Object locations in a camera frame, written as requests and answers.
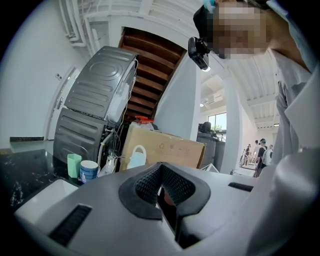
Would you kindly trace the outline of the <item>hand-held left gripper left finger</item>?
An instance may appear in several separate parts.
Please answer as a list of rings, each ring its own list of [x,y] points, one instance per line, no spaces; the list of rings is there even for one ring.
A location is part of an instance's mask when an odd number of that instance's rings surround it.
[[[165,219],[139,218],[120,199],[127,179],[152,168],[109,174],[80,187],[57,180],[14,215],[51,256],[171,256],[177,247]]]

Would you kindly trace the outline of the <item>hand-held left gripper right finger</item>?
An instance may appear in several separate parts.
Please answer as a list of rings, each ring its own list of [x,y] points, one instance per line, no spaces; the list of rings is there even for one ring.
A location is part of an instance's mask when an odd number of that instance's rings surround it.
[[[169,196],[182,197],[176,206],[172,255],[246,256],[254,223],[245,203],[258,179],[161,165]]]

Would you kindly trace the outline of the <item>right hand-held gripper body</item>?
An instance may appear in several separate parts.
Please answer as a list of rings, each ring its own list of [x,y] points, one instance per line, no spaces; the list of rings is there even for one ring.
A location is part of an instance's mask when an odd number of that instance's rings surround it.
[[[219,173],[218,169],[212,163],[204,166],[203,168],[201,168],[201,170],[207,171],[207,172]]]

